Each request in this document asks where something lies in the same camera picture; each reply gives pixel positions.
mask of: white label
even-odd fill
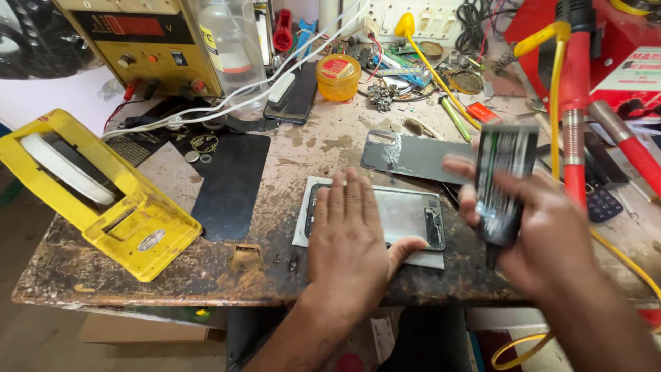
[[[163,239],[163,236],[165,236],[165,230],[163,229],[152,232],[148,237],[142,240],[140,245],[137,247],[137,250],[140,252],[150,250],[153,246],[158,244],[161,239]]]
[[[597,90],[661,91],[661,48],[640,47],[617,66]]]

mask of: round sticker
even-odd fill
[[[158,244],[161,239],[163,239],[163,236],[165,236],[165,230],[163,229],[152,232],[148,237],[142,240],[140,245],[137,246],[137,250],[140,252],[150,250],[153,246]]]
[[[200,154],[213,152],[216,145],[218,145],[218,137],[213,134],[203,134],[190,140],[190,145],[193,146],[193,150]]]

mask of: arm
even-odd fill
[[[245,371],[318,369],[370,311],[409,254],[427,246],[403,238],[388,250],[374,193],[353,168],[317,193],[308,248],[310,284]]]
[[[475,165],[447,157],[447,170],[475,177]],[[661,353],[633,306],[600,270],[585,214],[550,180],[496,174],[500,189],[524,204],[516,243],[498,264],[542,310],[577,371],[661,371]],[[459,214],[475,225],[477,195],[459,194]]]
[[[649,330],[614,283],[597,270],[567,279],[537,303],[575,370],[661,371]]]

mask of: workbench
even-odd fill
[[[480,95],[459,95],[464,105],[485,102]],[[317,95],[307,124],[283,123],[259,133],[271,137],[249,233],[240,242],[212,243],[198,238],[150,283],[141,283],[87,243],[78,230],[57,215],[22,274],[12,299],[22,304],[45,304],[81,310],[107,306],[278,306],[293,303],[306,286],[307,248],[291,244],[307,177],[331,177],[347,166],[356,167],[374,185],[433,191],[443,205],[447,248],[445,270],[403,265],[383,304],[443,304],[518,306],[527,301],[499,274],[485,268],[485,249],[448,203],[438,184],[368,171],[360,167],[370,129],[408,133],[403,119],[430,125],[445,140],[462,142],[438,94],[426,101],[393,103],[392,111],[378,113],[366,98],[356,95],[350,104]],[[530,112],[521,97],[493,97],[485,103],[511,121]],[[474,137],[477,130],[469,129]],[[542,133],[541,142],[548,142]],[[440,162],[441,159],[429,159]],[[657,282],[661,282],[661,207],[648,204],[629,187],[623,193],[639,219],[622,212],[597,227]],[[252,244],[258,252],[235,257],[237,244]],[[641,306],[655,302],[653,293],[611,257],[596,241],[603,268]],[[245,265],[237,260],[247,260]]]

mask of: orange jar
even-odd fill
[[[358,92],[360,64],[344,54],[331,54],[317,62],[319,93],[331,101],[346,101]]]

